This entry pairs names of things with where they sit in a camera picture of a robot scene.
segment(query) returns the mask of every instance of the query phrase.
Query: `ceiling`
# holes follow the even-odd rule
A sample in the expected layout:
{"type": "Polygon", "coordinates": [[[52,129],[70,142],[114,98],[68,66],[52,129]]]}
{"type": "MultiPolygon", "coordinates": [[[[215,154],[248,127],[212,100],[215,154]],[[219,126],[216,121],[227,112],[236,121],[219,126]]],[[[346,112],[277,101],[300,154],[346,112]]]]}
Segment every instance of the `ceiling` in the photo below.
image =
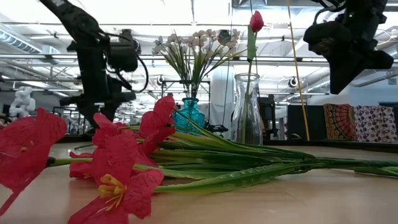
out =
{"type": "MultiPolygon", "coordinates": [[[[246,48],[246,27],[250,20],[251,9],[249,1],[245,0],[69,0],[72,4],[84,9],[91,14],[106,32],[118,34],[121,29],[132,29],[133,37],[139,41],[142,55],[151,55],[154,47],[153,41],[158,36],[167,38],[176,32],[183,37],[191,36],[199,30],[237,29],[242,33],[238,50],[246,48]]],[[[257,55],[261,57],[293,57],[292,41],[295,42],[298,57],[318,57],[308,50],[308,45],[302,40],[304,32],[313,22],[319,7],[309,0],[291,0],[292,27],[294,36],[289,29],[289,13],[285,1],[252,0],[253,10],[258,10],[269,27],[261,30],[257,37],[257,55]]],[[[381,24],[376,32],[375,39],[382,43],[379,48],[388,51],[393,56],[398,56],[396,50],[395,27],[398,15],[395,12],[398,1],[389,1],[389,8],[384,13],[387,22],[381,24]]],[[[71,42],[71,37],[62,26],[58,18],[53,15],[38,0],[0,1],[0,29],[10,29],[18,37],[34,46],[52,46],[61,54],[67,54],[66,47],[71,42]]],[[[318,22],[330,21],[337,13],[325,12],[320,15],[318,22]]],[[[10,45],[0,42],[2,54],[26,54],[10,45]]],[[[160,86],[156,79],[162,75],[166,80],[178,80],[178,75],[163,60],[145,60],[150,74],[148,90],[153,90],[159,96],[160,86]]],[[[236,73],[247,72],[248,66],[244,63],[232,63],[236,73]]],[[[296,75],[294,63],[258,62],[254,69],[260,77],[260,91],[295,91],[288,87],[287,82],[296,75]]],[[[76,95],[82,89],[78,82],[62,82],[72,80],[79,76],[78,64],[75,59],[59,60],[57,65],[52,65],[42,60],[34,59],[1,59],[0,72],[8,78],[52,79],[59,82],[47,82],[48,88],[73,91],[59,91],[63,95],[76,95]]],[[[327,63],[303,63],[298,67],[302,85],[309,92],[327,92],[328,66],[327,63]]],[[[135,80],[134,89],[144,85],[144,70],[139,67],[134,73],[124,74],[127,80],[135,80]]],[[[181,85],[173,85],[168,92],[182,91],[181,85]]],[[[204,87],[201,100],[208,99],[207,89],[204,87]]],[[[183,94],[175,95],[178,100],[183,94]]],[[[139,102],[151,105],[155,98],[148,94],[140,94],[139,102]]],[[[286,100],[285,95],[278,96],[278,101],[286,100]]]]}

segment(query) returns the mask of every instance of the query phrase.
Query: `red lily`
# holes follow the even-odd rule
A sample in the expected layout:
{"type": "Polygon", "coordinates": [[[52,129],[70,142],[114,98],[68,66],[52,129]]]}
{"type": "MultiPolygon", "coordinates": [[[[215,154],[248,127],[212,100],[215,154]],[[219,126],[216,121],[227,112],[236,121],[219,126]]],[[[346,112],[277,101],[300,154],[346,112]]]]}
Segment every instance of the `red lily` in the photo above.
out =
{"type": "Polygon", "coordinates": [[[42,108],[37,109],[36,119],[21,118],[0,130],[0,184],[12,190],[0,216],[45,169],[51,146],[66,130],[61,117],[42,108]]]}
{"type": "Polygon", "coordinates": [[[165,96],[158,100],[153,111],[146,112],[141,119],[138,135],[146,138],[161,129],[170,127],[174,120],[170,117],[173,113],[175,102],[172,96],[165,96]]]}
{"type": "Polygon", "coordinates": [[[264,21],[259,11],[255,11],[254,15],[250,18],[250,27],[253,32],[259,32],[264,26],[264,21]]]}
{"type": "Polygon", "coordinates": [[[148,170],[131,177],[137,154],[136,139],[129,133],[106,139],[91,162],[99,197],[72,215],[69,224],[128,223],[129,213],[139,218],[150,214],[150,196],[163,174],[148,170]]]}
{"type": "MultiPolygon", "coordinates": [[[[76,155],[74,152],[70,152],[69,156],[72,158],[92,158],[92,153],[82,153],[76,155]]],[[[69,165],[69,177],[80,178],[80,179],[91,179],[91,166],[89,162],[72,162],[69,165]]]]}
{"type": "Polygon", "coordinates": [[[125,131],[132,132],[128,129],[121,129],[126,127],[126,125],[122,123],[112,123],[101,113],[94,114],[94,120],[98,124],[99,128],[95,131],[92,141],[94,145],[99,147],[105,146],[104,140],[106,139],[106,136],[115,136],[125,131]]]}

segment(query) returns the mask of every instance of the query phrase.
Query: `white statue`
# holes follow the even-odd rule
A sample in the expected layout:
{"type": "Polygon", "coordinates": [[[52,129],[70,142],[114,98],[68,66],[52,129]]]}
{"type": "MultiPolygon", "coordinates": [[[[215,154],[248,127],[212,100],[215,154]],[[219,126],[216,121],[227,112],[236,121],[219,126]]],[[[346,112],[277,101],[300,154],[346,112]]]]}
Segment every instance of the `white statue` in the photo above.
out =
{"type": "Polygon", "coordinates": [[[10,106],[10,116],[17,116],[19,114],[19,116],[23,118],[28,116],[29,112],[35,110],[36,102],[33,98],[30,97],[32,91],[32,87],[19,87],[18,91],[15,92],[15,99],[10,106]]]}

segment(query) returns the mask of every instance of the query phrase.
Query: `cloth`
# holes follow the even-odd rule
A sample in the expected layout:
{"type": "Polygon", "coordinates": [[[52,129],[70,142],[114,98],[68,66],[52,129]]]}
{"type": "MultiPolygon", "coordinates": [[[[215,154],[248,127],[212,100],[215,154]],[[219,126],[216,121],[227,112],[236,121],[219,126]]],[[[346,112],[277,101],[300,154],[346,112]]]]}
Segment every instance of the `cloth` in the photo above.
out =
{"type": "Polygon", "coordinates": [[[346,105],[323,105],[327,138],[356,141],[354,108],[346,105]]]}
{"type": "Polygon", "coordinates": [[[356,134],[361,142],[398,143],[394,112],[387,106],[356,106],[356,134]]]}

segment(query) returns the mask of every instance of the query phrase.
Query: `table surface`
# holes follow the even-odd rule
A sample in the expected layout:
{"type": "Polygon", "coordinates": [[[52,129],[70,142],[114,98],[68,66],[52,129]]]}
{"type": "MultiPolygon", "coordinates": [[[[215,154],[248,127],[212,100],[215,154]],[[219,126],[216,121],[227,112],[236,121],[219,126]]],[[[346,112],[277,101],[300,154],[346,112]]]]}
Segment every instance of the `table surface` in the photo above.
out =
{"type": "MultiPolygon", "coordinates": [[[[57,144],[51,156],[67,157],[82,144],[57,144]]],[[[398,160],[398,154],[327,147],[284,147],[318,156],[398,160]]],[[[92,151],[92,148],[76,153],[92,151]]],[[[312,170],[278,177],[266,184],[232,192],[194,195],[160,194],[152,198],[152,215],[140,224],[382,224],[397,223],[398,180],[347,170],[312,170]]],[[[0,186],[0,203],[11,193],[0,186]]],[[[43,171],[20,194],[0,223],[66,223],[70,215],[97,196],[96,185],[68,177],[68,167],[43,171]]]]}

